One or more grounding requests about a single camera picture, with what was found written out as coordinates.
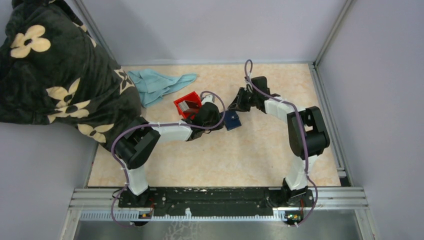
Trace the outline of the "red plastic bin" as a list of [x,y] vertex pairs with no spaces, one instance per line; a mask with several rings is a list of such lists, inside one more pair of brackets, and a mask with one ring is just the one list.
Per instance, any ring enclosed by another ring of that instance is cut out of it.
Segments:
[[174,102],[175,107],[180,116],[184,119],[193,119],[195,115],[199,112],[202,102],[200,96],[192,91],[189,94],[178,98]]

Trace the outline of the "navy leather card holder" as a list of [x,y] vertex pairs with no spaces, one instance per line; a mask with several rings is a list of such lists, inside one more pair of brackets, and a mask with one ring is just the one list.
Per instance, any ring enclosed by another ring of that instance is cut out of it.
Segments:
[[231,131],[242,126],[239,115],[234,110],[226,110],[224,112],[224,125],[227,131]]

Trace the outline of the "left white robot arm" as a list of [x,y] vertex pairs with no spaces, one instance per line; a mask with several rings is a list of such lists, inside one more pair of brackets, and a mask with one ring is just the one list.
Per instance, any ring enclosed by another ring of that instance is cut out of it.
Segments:
[[125,187],[131,192],[131,202],[138,207],[149,203],[149,184],[144,165],[157,144],[193,141],[205,132],[220,130],[224,127],[225,115],[214,103],[206,102],[197,113],[178,122],[153,123],[143,117],[134,120],[111,146],[112,156],[124,170]]

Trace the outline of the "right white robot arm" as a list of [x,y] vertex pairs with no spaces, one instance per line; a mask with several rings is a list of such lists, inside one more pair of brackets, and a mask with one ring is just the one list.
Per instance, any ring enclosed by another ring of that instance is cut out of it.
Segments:
[[288,143],[295,156],[289,174],[283,180],[281,199],[287,206],[301,200],[301,192],[308,186],[308,175],[316,159],[330,145],[330,137],[321,110],[317,106],[296,107],[278,94],[271,94],[265,76],[245,77],[228,110],[249,112],[257,108],[287,125]]

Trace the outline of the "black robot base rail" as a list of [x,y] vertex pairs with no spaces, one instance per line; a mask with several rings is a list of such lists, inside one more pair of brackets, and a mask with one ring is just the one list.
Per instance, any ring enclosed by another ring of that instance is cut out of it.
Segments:
[[151,187],[136,196],[130,190],[112,196],[120,208],[146,208],[140,219],[206,221],[282,221],[299,224],[315,205],[312,190],[291,194],[287,187]]

